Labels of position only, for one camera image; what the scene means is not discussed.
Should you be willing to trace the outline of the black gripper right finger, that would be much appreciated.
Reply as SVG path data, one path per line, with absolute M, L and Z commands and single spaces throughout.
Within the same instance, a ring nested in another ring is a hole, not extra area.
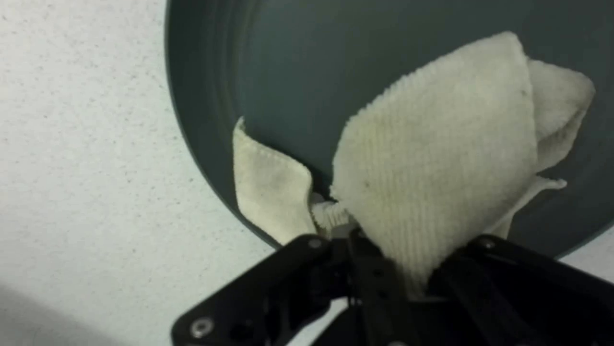
M 475 236 L 429 276 L 483 346 L 614 346 L 614 286 L 496 236 Z

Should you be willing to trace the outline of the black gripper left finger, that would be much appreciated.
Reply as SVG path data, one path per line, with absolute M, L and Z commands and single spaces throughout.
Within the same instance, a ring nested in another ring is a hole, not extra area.
M 289 346 L 352 295 L 354 236 L 302 234 L 178 315 L 172 346 Z

